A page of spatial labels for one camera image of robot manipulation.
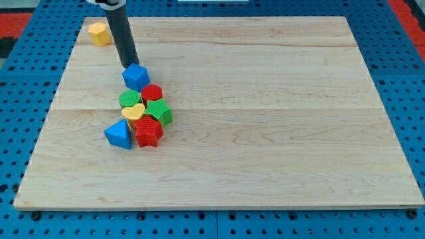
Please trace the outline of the white pusher mount collar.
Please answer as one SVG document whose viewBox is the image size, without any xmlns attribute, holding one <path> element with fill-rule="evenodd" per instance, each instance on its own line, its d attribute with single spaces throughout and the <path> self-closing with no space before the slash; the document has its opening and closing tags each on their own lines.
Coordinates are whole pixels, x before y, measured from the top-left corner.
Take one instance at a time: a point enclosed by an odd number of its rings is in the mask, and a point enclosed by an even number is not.
<svg viewBox="0 0 425 239">
<path fill-rule="evenodd" d="M 103 10 L 116 10 L 126 5 L 126 0 L 86 0 L 88 3 L 97 5 Z"/>
</svg>

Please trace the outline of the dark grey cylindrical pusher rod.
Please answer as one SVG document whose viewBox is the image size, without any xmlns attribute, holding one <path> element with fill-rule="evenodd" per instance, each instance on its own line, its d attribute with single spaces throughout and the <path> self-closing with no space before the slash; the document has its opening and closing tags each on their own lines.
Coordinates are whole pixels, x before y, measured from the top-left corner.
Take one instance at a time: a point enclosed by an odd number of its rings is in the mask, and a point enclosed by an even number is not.
<svg viewBox="0 0 425 239">
<path fill-rule="evenodd" d="M 139 64 L 126 5 L 105 12 L 122 66 L 127 68 L 131 63 Z"/>
</svg>

